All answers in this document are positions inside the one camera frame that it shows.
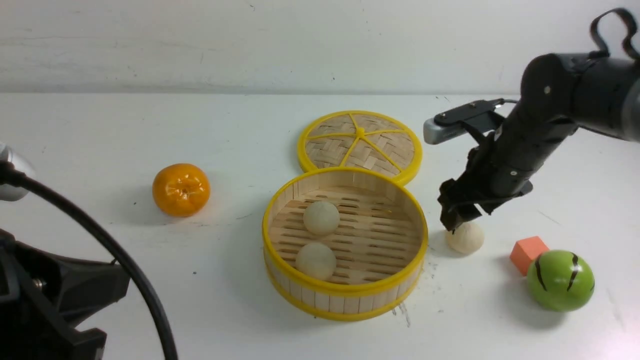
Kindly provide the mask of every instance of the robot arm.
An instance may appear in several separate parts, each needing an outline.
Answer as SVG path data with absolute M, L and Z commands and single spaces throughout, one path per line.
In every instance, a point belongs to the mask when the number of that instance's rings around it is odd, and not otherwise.
M 608 13 L 623 19 L 623 48 L 631 60 L 613 59 L 598 34 Z M 529 178 L 579 127 L 622 140 L 640 142 L 640 54 L 631 38 L 631 14 L 613 9 L 591 24 L 599 51 L 547 54 L 534 59 L 522 77 L 521 100 L 506 117 L 493 112 L 506 101 L 476 101 L 438 114 L 424 124 L 424 139 L 437 144 L 468 132 L 478 142 L 457 180 L 440 186 L 440 220 L 447 230 L 471 221 L 532 190 Z

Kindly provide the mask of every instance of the white wall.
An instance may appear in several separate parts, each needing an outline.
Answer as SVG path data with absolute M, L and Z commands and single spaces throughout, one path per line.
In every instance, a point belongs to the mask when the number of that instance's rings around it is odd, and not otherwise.
M 616 6 L 640 19 L 639 0 L 3 0 L 0 91 L 518 92 Z

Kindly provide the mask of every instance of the woven bamboo lid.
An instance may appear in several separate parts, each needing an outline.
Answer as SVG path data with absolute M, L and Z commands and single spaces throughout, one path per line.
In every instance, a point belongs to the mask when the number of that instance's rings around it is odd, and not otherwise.
M 369 111 L 340 111 L 309 125 L 298 140 L 300 167 L 366 168 L 405 185 L 420 169 L 420 141 L 404 124 Z

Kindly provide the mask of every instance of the white table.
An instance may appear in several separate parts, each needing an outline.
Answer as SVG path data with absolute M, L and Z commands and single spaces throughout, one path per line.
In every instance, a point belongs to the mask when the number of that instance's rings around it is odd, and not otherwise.
M 635 358 L 640 146 L 584 130 L 533 177 L 531 194 L 478 220 L 485 244 L 467 258 L 444 243 L 436 197 L 442 181 L 462 172 L 474 143 L 464 136 L 423 144 L 421 170 L 407 187 L 427 216 L 430 247 L 406 312 L 357 323 L 315 319 L 269 283 L 260 221 L 274 192 L 301 173 L 294 144 L 310 121 L 339 110 L 377 111 L 421 138 L 425 119 L 480 98 L 494 96 L 4 94 L 0 137 L 139 263 L 181 359 Z M 201 213 L 181 221 L 160 213 L 150 193 L 157 171 L 177 162 L 204 169 L 214 191 Z M 32 246 L 111 260 L 33 195 L 0 204 L 0 218 L 0 227 Z M 534 235 L 589 262 L 597 286 L 586 307 L 559 315 L 530 299 L 507 257 L 515 241 Z M 108 333 L 106 360 L 162 358 L 133 284 L 79 328 L 90 327 Z

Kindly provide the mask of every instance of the green ball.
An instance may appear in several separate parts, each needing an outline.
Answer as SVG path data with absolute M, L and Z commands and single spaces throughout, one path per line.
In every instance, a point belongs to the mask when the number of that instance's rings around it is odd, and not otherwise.
M 589 302 L 596 283 L 591 268 L 578 255 L 550 250 L 529 265 L 527 285 L 540 305 L 565 312 Z

